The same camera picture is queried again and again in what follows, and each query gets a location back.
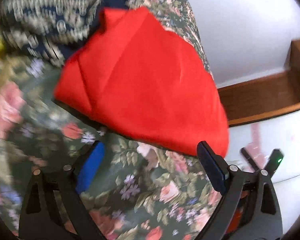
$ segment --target navy patterned cloth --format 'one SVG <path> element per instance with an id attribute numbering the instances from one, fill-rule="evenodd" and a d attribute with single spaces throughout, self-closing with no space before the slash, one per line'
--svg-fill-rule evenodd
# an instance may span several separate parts
<path id="1" fill-rule="evenodd" d="M 128 9 L 126 0 L 4 0 L 0 39 L 62 66 L 99 27 L 104 7 Z"/>

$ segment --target red object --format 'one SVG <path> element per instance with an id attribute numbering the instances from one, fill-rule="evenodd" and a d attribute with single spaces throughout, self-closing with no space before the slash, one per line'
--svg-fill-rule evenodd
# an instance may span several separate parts
<path id="1" fill-rule="evenodd" d="M 114 131 L 196 155 L 225 156 L 228 125 L 194 48 L 147 8 L 106 8 L 101 27 L 65 64 L 55 98 Z"/>

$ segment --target folded red fabric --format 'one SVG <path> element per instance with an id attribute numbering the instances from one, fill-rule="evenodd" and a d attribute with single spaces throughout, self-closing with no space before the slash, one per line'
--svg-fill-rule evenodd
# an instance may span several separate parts
<path id="1" fill-rule="evenodd" d="M 147 8 L 106 8 L 100 18 L 66 62 L 55 98 L 135 140 L 188 155 L 205 140 L 224 157 L 226 114 L 194 48 Z"/>

